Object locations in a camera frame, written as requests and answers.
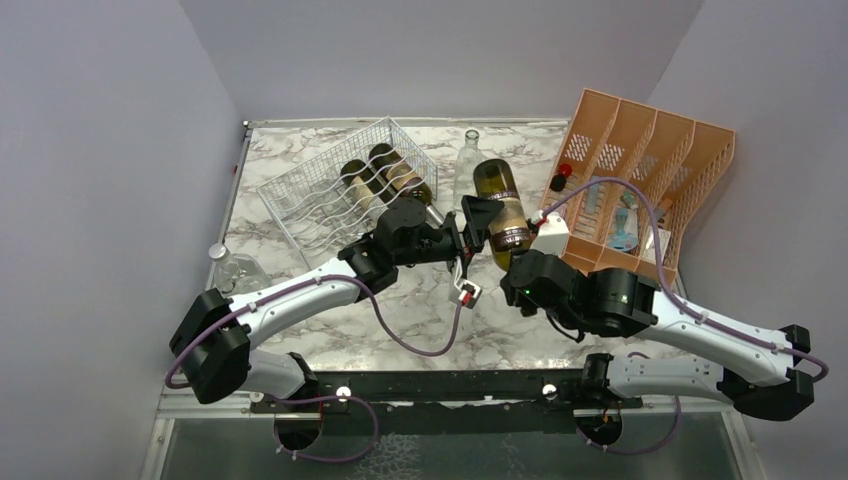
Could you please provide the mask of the clear square glass bottle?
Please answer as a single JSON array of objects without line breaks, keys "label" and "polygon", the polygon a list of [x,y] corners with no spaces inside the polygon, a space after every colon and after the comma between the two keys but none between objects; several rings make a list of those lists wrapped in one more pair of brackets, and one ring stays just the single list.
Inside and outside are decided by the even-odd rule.
[{"label": "clear square glass bottle", "polygon": [[483,155],[479,149],[479,138],[480,134],[477,130],[467,130],[464,136],[464,146],[459,150],[455,161],[453,209],[457,213],[462,212],[461,202],[463,197],[476,194],[473,172],[476,166],[483,161]]}]

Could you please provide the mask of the silver-neck green wine bottle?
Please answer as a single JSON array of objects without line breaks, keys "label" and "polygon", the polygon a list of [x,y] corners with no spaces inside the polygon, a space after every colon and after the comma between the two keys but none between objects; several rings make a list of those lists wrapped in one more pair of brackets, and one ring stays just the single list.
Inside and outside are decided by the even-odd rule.
[{"label": "silver-neck green wine bottle", "polygon": [[433,190],[393,146],[386,143],[374,146],[368,154],[368,166],[393,198],[418,200],[425,206],[431,223],[443,224],[445,216],[434,204]]}]

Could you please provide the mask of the dark-neck green wine bottle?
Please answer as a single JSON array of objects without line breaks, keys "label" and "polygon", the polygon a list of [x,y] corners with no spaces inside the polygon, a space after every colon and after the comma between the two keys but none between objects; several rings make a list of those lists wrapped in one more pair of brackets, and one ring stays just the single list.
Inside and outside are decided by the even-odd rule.
[{"label": "dark-neck green wine bottle", "polygon": [[355,205],[367,211],[380,205],[389,204],[394,195],[389,191],[370,168],[360,159],[345,163],[339,173],[348,195]]}]

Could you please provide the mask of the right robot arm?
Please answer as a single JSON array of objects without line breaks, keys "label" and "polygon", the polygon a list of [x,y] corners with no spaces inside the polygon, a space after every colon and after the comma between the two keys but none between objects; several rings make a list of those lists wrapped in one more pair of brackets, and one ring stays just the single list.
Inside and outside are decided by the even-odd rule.
[{"label": "right robot arm", "polygon": [[636,338],[683,351],[670,359],[589,356],[576,383],[589,406],[681,396],[788,421],[814,401],[812,375],[797,368],[810,350],[809,332],[797,325],[769,330],[744,324],[667,293],[648,277],[621,268],[583,274],[537,250],[515,256],[500,287],[523,316],[543,311],[579,336]]}]

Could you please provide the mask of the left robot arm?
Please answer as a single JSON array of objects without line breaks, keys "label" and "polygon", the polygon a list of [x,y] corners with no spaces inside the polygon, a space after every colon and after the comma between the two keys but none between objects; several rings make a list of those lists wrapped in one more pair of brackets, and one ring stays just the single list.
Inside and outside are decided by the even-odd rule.
[{"label": "left robot arm", "polygon": [[458,228],[452,214],[434,227],[423,203],[399,198],[373,230],[299,277],[229,298],[216,288],[201,293],[169,342],[175,362],[166,373],[166,386],[189,388],[202,404],[247,390],[273,395],[290,410],[306,408],[313,401],[315,377],[305,360],[295,353],[276,356],[260,345],[324,311],[374,302],[377,293],[397,281],[402,266],[446,263],[455,311],[473,308],[481,289],[468,280],[468,266],[504,204],[465,196],[462,208],[464,228]]}]

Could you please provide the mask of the red-cap bottle in organizer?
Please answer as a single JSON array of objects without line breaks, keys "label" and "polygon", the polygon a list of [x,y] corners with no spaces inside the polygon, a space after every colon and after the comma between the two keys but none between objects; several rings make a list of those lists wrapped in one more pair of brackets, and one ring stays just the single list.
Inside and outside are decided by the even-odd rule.
[{"label": "red-cap bottle in organizer", "polygon": [[551,177],[549,182],[549,189],[553,192],[562,192],[566,185],[569,177],[572,175],[573,168],[569,163],[561,163],[559,164],[555,170],[554,174]]}]

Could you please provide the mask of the orange plastic file organizer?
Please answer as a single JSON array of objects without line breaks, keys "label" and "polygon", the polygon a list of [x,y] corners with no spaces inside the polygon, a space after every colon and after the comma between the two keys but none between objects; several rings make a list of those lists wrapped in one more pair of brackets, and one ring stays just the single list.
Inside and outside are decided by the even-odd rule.
[{"label": "orange plastic file organizer", "polygon": [[[584,273],[625,268],[667,281],[678,274],[685,229],[730,166],[733,130],[600,91],[586,89],[577,103],[548,178],[540,206],[555,206],[570,238],[561,256]],[[549,189],[555,168],[572,165],[562,192]],[[616,206],[638,207],[639,246],[629,253],[606,246]],[[639,257],[646,232],[671,232],[665,261]]]}]

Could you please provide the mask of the blue item in organizer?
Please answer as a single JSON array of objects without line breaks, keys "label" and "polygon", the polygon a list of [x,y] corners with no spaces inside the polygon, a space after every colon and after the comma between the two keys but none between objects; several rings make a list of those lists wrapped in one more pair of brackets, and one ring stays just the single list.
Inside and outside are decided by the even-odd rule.
[{"label": "blue item in organizer", "polygon": [[606,246],[619,252],[629,253],[639,246],[638,207],[620,202],[614,212]]}]

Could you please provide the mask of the white packet in organizer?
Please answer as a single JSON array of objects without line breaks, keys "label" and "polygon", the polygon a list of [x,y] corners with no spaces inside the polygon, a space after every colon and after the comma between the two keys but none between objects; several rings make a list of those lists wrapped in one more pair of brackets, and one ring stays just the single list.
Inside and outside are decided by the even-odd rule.
[{"label": "white packet in organizer", "polygon": [[664,228],[657,228],[655,235],[653,228],[649,227],[646,232],[644,244],[640,247],[639,257],[643,260],[655,263],[665,261],[665,256],[671,240],[671,232]]}]

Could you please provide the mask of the clear jar silver lid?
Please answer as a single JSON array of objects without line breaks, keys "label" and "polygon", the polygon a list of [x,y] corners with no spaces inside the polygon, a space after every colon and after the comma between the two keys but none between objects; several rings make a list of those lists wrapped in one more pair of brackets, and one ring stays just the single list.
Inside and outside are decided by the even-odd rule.
[{"label": "clear jar silver lid", "polygon": [[271,277],[250,255],[233,253],[222,243],[213,244],[208,255],[214,262],[213,287],[224,297],[251,293],[273,285]]}]

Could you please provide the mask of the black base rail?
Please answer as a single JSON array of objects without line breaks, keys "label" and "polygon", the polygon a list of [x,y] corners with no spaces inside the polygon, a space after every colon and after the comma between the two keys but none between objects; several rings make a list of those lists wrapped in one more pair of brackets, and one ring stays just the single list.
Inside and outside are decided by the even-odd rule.
[{"label": "black base rail", "polygon": [[586,393],[574,368],[446,371],[325,371],[289,406],[254,395],[250,411],[284,433],[309,436],[571,434],[574,414],[635,410],[639,399]]}]

